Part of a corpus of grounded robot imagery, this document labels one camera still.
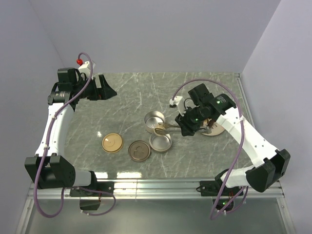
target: brown lid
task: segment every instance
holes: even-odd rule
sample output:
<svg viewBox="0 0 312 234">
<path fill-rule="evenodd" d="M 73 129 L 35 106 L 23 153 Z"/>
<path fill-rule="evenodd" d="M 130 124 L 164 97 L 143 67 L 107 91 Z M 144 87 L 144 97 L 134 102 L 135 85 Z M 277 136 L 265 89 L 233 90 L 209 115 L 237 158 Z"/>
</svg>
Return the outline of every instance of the brown lid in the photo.
<svg viewBox="0 0 312 234">
<path fill-rule="evenodd" d="M 145 161 L 151 154 L 151 148 L 144 141 L 137 140 L 129 146 L 128 153 L 132 160 L 142 162 Z"/>
<path fill-rule="evenodd" d="M 123 146 L 123 140 L 117 133 L 107 134 L 102 141 L 103 150 L 108 153 L 116 153 L 121 150 Z"/>
</svg>

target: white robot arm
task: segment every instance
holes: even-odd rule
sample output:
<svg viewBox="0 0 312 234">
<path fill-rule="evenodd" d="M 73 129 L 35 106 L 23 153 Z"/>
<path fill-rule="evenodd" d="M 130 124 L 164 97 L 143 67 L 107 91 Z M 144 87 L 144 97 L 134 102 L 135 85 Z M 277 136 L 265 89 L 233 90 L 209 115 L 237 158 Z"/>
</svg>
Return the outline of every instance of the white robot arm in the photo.
<svg viewBox="0 0 312 234">
<path fill-rule="evenodd" d="M 81 77 L 81 74 L 90 75 L 90 62 L 82 63 L 78 69 L 63 68 L 58 70 L 58 82 L 54 85 L 50 96 L 48 97 L 49 114 L 40 146 L 36 150 L 35 157 L 28 157 L 25 161 L 25 168 L 35 182 L 36 173 L 41 157 L 46 146 L 46 135 L 54 114 L 70 100 L 75 94 L 82 90 L 87 80 Z M 96 79 L 99 79 L 100 87 L 96 85 Z M 44 167 L 40 173 L 38 188 L 64 188 L 86 186 L 90 189 L 97 189 L 97 178 L 92 171 L 78 171 L 65 158 L 64 148 L 69 123 L 73 118 L 76 104 L 79 99 L 87 98 L 89 100 L 107 100 L 116 96 L 117 93 L 108 85 L 104 75 L 92 77 L 85 91 L 67 105 L 55 119 L 52 127 L 48 153 L 45 158 Z"/>
<path fill-rule="evenodd" d="M 175 120 L 180 125 L 183 136 L 193 136 L 203 120 L 212 118 L 240 143 L 240 122 L 244 124 L 243 149 L 253 166 L 232 170 L 226 181 L 226 188 L 251 186 L 258 192 L 264 192 L 284 175 L 290 154 L 286 150 L 279 151 L 243 116 L 240 118 L 235 103 L 227 95 L 214 97 L 204 84 L 195 87 L 189 94 L 195 108 L 185 109 L 184 98 L 181 96 L 170 100 L 170 106 L 178 108 L 179 115 Z M 221 182 L 224 181 L 226 172 L 227 170 L 217 176 Z"/>
</svg>

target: white wall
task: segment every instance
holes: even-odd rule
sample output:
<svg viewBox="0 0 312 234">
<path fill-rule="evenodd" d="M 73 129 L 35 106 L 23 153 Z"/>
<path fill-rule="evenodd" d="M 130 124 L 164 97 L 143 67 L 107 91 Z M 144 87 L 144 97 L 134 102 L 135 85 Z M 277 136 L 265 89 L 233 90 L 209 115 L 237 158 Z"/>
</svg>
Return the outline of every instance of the white wall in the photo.
<svg viewBox="0 0 312 234">
<path fill-rule="evenodd" d="M 298 234 L 312 232 L 312 1 L 282 0 L 243 84 L 257 129 L 291 160 L 282 178 Z"/>
<path fill-rule="evenodd" d="M 280 0 L 30 0 L 66 66 L 242 72 Z"/>
<path fill-rule="evenodd" d="M 0 228 L 11 234 L 30 185 L 24 161 L 40 143 L 62 63 L 28 1 L 2 2 L 0 29 Z"/>
</svg>

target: round container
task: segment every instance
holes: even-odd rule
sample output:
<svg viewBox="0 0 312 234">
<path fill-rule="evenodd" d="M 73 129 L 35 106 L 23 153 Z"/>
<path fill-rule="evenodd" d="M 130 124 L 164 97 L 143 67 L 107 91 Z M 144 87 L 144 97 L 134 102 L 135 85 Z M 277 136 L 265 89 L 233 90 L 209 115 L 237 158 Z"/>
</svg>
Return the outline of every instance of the round container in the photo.
<svg viewBox="0 0 312 234">
<path fill-rule="evenodd" d="M 154 128 L 158 125 L 158 123 L 164 123 L 165 116 L 159 111 L 150 111 L 144 117 L 145 129 L 149 133 L 154 132 Z"/>
<path fill-rule="evenodd" d="M 150 137 L 150 146 L 156 152 L 165 153 L 170 149 L 171 145 L 172 140 L 170 134 L 158 136 L 153 133 Z"/>
<path fill-rule="evenodd" d="M 128 153 L 133 161 L 143 162 L 150 156 L 151 148 L 144 141 L 137 140 L 129 146 Z"/>
<path fill-rule="evenodd" d="M 123 146 L 123 140 L 117 133 L 110 133 L 103 138 L 103 150 L 108 153 L 117 153 Z"/>
</svg>

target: gray marble table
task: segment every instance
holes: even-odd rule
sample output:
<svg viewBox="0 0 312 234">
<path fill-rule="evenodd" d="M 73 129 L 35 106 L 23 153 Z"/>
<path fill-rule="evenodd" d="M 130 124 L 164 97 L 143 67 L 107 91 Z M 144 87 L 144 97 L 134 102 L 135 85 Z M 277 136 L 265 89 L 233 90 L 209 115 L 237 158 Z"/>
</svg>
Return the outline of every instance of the gray marble table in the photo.
<svg viewBox="0 0 312 234">
<path fill-rule="evenodd" d="M 182 83 L 194 78 L 210 78 L 227 85 L 237 95 L 248 118 L 235 74 L 119 73 L 105 74 L 105 78 L 118 95 L 106 101 L 80 100 L 69 127 L 65 157 L 76 169 L 92 170 L 108 178 L 166 178 L 215 176 L 229 167 L 238 143 L 225 131 L 218 136 L 174 134 L 168 152 L 152 151 L 145 162 L 132 161 L 128 147 L 135 140 L 149 141 L 150 133 L 144 129 L 144 116 L 149 111 L 160 111 L 166 122 L 175 122 L 178 112 L 169 108 L 169 99 Z M 200 83 L 187 85 L 179 95 L 188 97 L 187 91 Z M 224 92 L 213 83 L 206 85 L 214 95 Z M 102 149 L 102 139 L 108 133 L 122 136 L 124 145 L 118 153 L 109 154 Z M 236 168 L 249 165 L 249 158 L 242 152 Z"/>
</svg>

